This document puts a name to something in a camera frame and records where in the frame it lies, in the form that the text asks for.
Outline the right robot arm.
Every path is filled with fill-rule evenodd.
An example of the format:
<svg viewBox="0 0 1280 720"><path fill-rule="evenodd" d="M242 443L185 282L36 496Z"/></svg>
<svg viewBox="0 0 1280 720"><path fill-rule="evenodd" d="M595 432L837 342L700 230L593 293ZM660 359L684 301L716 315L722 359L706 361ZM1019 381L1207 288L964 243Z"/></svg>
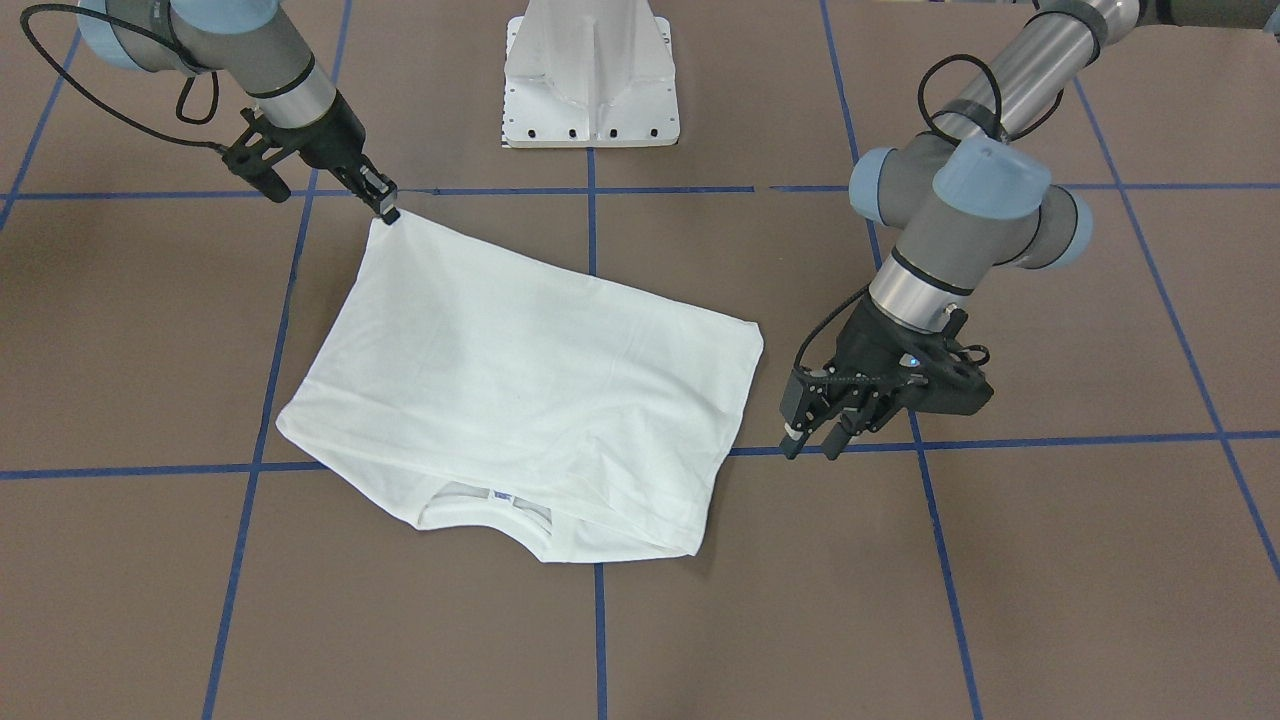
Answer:
<svg viewBox="0 0 1280 720"><path fill-rule="evenodd" d="M90 47L128 70L224 70L252 99L244 133L218 146L224 165L262 196L291 191L274 167L297 154L334 176L384 223L397 186L364 152L365 128L279 1L79 1Z"/></svg>

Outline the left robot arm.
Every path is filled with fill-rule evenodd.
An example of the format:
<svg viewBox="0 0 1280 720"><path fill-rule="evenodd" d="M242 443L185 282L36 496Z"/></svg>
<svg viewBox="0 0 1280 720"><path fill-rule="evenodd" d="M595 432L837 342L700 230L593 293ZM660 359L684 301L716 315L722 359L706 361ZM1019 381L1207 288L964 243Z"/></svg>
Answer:
<svg viewBox="0 0 1280 720"><path fill-rule="evenodd" d="M1042 1L993 59L954 54L977 77L950 102L916 108L925 131L900 149L864 152L849 182L855 211L900 231L868 287L841 304L835 352L795 363L780 404L780 442L796 457L822 427L837 459L902 410L970 416L993 388L980 345L963 345L966 305L996 266L1073 263L1088 246L1085 201L1018 150L1057 109L1068 85L1142 26L1277 31L1275 1Z"/></svg>

